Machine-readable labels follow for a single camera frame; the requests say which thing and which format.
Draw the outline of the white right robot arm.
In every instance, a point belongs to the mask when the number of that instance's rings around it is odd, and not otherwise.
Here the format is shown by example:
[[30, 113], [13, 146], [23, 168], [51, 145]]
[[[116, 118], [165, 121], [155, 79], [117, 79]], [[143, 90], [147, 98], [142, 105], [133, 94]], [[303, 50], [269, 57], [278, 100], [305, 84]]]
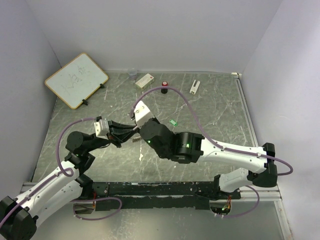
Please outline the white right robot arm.
[[223, 143], [219, 147], [217, 142], [202, 134], [174, 133], [155, 118], [138, 123], [137, 126], [142, 139], [161, 159], [179, 164], [208, 161], [235, 166], [236, 170], [214, 178], [212, 193], [218, 199], [223, 199], [246, 185], [273, 188], [277, 184], [277, 166], [263, 147], [244, 147], [229, 143]]

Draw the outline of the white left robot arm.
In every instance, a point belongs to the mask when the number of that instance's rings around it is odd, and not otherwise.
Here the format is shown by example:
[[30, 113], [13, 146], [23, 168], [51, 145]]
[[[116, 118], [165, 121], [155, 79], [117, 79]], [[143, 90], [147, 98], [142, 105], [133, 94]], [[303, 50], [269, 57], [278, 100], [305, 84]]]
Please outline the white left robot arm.
[[100, 117], [94, 119], [93, 134], [71, 132], [64, 161], [60, 160], [60, 146], [56, 146], [57, 168], [24, 193], [1, 200], [0, 234], [6, 240], [29, 240], [43, 222], [67, 203], [91, 202], [93, 181], [85, 175], [95, 160], [90, 152], [109, 144], [119, 148], [137, 132], [134, 125]]

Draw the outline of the green key tag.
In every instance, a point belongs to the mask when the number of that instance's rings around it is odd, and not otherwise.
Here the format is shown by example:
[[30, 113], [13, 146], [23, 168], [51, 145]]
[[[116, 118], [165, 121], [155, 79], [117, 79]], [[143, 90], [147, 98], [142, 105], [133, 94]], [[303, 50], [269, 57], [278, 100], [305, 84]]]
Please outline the green key tag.
[[169, 122], [170, 122], [173, 126], [177, 126], [177, 125], [178, 125], [178, 123], [177, 123], [175, 120], [173, 120], [173, 119], [171, 119]]

